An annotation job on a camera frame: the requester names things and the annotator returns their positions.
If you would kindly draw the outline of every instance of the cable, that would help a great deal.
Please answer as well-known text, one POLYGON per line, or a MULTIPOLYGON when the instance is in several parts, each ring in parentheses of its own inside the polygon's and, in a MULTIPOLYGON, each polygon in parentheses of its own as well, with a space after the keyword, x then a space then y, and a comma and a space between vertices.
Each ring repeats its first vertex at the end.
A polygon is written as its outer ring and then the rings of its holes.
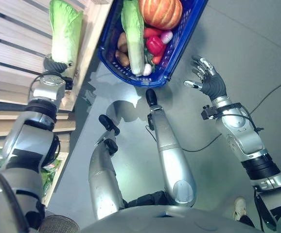
POLYGON ((61 142, 58 140, 58 151, 57 151, 57 154, 56 154, 56 156, 55 156, 55 159, 57 159, 57 157, 58 157, 58 154, 61 152, 61 142))
POLYGON ((201 149, 198 149, 198 150, 187 150, 187 149, 184 149, 184 148, 183 148, 183 150, 184 150, 184 151, 187 151, 187 152, 199 152, 199 151, 202 151, 202 150, 204 150, 206 147, 210 146, 210 144, 212 144, 213 142, 215 142, 215 140, 216 140, 217 138, 219 138, 221 135, 222 135, 221 133, 220 133, 219 135, 217 135, 210 143, 208 143, 206 146, 202 147, 201 149))
POLYGON ((250 118, 250 117, 248 117, 248 116, 244 116, 244 115, 240 115, 240 114, 222 114, 222 115, 221 115, 221 117, 225 117, 225 116, 243 117, 243 118, 249 120, 249 121, 251 122, 253 128, 254 128, 254 131, 255 131, 255 132, 258 132, 258 129, 256 128, 256 126, 255 126, 255 124, 254 124, 252 118, 250 118))
POLYGON ((151 134, 151 136, 153 137, 154 141, 156 142, 157 140, 156 140, 155 136, 149 131, 149 129, 147 127, 149 127, 149 125, 146 125, 145 128, 151 134))
POLYGON ((281 87, 281 84, 279 86, 277 86, 276 88, 274 88, 272 91, 270 91, 260 102, 259 104, 257 104, 257 106, 251 111, 251 114, 255 112, 255 110, 261 105, 262 102, 265 101, 265 99, 270 96, 270 94, 272 94, 272 92, 274 92, 275 90, 277 90, 278 88, 281 87))
POLYGON ((38 76, 37 76, 37 77, 35 77, 35 78, 34 78, 34 80, 30 83, 30 85, 29 85, 29 89, 28 89, 27 102, 29 101, 29 98, 30 98, 30 93, 31 93, 31 91, 32 91, 32 87, 33 87, 34 83, 35 83, 35 82, 37 82, 37 79, 39 79, 39 78, 40 78, 40 77, 42 77, 42 76, 43 76, 43 74, 38 75, 38 76))
POLYGON ((3 175, 0 174, 0 188, 7 199, 13 217, 17 224, 17 230, 19 233, 28 233, 29 232, 29 225, 28 222, 20 208, 18 200, 16 199, 12 188, 10 187, 9 183, 5 179, 3 175))
MULTIPOLYGON (((256 107, 255 107, 250 113, 248 113, 247 109, 242 106, 243 109, 244 109, 245 111, 247 111, 247 115, 248 115, 250 118, 252 118, 250 115, 255 112, 255 110, 261 105, 261 103, 264 102, 264 101, 268 98, 268 96, 270 96, 274 91, 276 91, 276 90, 279 89, 280 87, 281 87, 281 84, 280 84, 279 86, 275 87, 273 90, 271 90, 271 91, 256 105, 256 107)), ((187 149, 184 149, 184 148, 183 148, 183 150, 184 150, 184 151, 187 151, 187 152, 199 152, 199 151, 202 151, 202 150, 206 149, 207 147, 209 147, 209 146, 210 146, 217 138, 219 138, 221 135, 222 135, 221 133, 220 133, 219 135, 217 135, 211 142, 209 142, 206 146, 202 147, 201 149, 198 149, 198 150, 187 150, 187 149)))
POLYGON ((256 206, 256 209, 257 209, 258 217, 259 217, 259 223, 261 225, 261 230, 262 230, 262 232, 264 232, 263 231, 263 220, 262 220, 261 213, 259 212, 259 208, 257 207, 256 198, 257 198, 257 196, 256 196, 256 189, 254 189, 254 202, 255 202, 255 206, 256 206))

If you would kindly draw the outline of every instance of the red radish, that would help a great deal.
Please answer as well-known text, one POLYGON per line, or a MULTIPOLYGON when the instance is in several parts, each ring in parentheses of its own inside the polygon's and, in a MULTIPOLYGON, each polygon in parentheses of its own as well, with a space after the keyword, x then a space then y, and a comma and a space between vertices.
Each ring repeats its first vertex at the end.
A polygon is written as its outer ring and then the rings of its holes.
POLYGON ((163 32, 160 35, 160 39, 162 40, 162 42, 166 45, 167 43, 169 43, 171 41, 171 39, 173 38, 173 33, 172 31, 166 31, 163 32))
POLYGON ((144 29, 144 38, 149 38, 153 35, 161 35, 163 31, 157 28, 145 28, 144 29))

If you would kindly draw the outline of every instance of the person's foot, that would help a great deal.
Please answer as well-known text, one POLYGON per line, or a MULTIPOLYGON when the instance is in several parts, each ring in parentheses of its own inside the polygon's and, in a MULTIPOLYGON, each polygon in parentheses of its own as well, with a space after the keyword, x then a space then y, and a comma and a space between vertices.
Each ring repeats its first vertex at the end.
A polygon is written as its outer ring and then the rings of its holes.
POLYGON ((243 215, 246 215, 246 200, 243 197, 238 197, 234 201, 233 217, 239 221, 243 215))

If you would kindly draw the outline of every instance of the fake vegetable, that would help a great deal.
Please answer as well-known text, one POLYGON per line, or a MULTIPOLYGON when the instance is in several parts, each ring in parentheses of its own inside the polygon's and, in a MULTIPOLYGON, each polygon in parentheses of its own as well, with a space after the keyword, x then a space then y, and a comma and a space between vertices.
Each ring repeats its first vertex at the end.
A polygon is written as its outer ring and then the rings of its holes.
POLYGON ((62 0, 51 0, 52 59, 55 62, 74 64, 63 75, 73 77, 77 62, 83 12, 77 12, 62 0))
POLYGON ((121 66, 127 67, 130 64, 129 58, 124 52, 117 50, 115 56, 121 66))
POLYGON ((142 75, 144 71, 144 21, 138 0, 123 0, 121 23, 126 34, 127 50, 132 73, 142 75))
POLYGON ((146 47, 154 56, 158 56, 164 47, 164 43, 158 36, 153 35, 147 39, 146 47))
POLYGON ((183 6, 180 0, 140 0, 145 23, 161 30, 170 30, 180 21, 183 6))
POLYGON ((160 35, 160 39, 162 40, 162 42, 166 45, 167 43, 169 43, 171 41, 171 39, 173 38, 173 33, 172 31, 166 31, 163 32, 160 35))
POLYGON ((149 38, 153 35, 161 35, 163 31, 157 28, 145 28, 144 29, 144 38, 149 38))
POLYGON ((163 47, 163 49, 162 49, 162 51, 161 51, 161 53, 160 53, 159 55, 154 56, 154 57, 152 58, 152 62, 153 62, 154 64, 158 65, 158 64, 160 63, 160 61, 161 61, 161 59, 162 59, 162 57, 163 57, 163 54, 164 54, 165 49, 166 49, 166 45, 164 45, 164 47, 163 47))
POLYGON ((144 72, 142 73, 143 76, 148 76, 152 73, 152 67, 150 64, 145 64, 144 72))
POLYGON ((121 52, 127 52, 127 41, 125 33, 120 34, 117 46, 121 52))

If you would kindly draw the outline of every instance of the potato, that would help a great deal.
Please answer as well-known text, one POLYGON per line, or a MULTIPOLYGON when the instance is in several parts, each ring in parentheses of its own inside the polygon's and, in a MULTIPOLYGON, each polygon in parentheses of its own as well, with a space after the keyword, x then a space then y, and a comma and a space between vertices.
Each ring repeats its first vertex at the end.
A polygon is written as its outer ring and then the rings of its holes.
POLYGON ((127 41, 125 33, 120 34, 117 46, 121 52, 127 52, 127 41))
POLYGON ((116 58, 121 66, 127 67, 130 64, 128 56, 119 50, 116 51, 116 58))

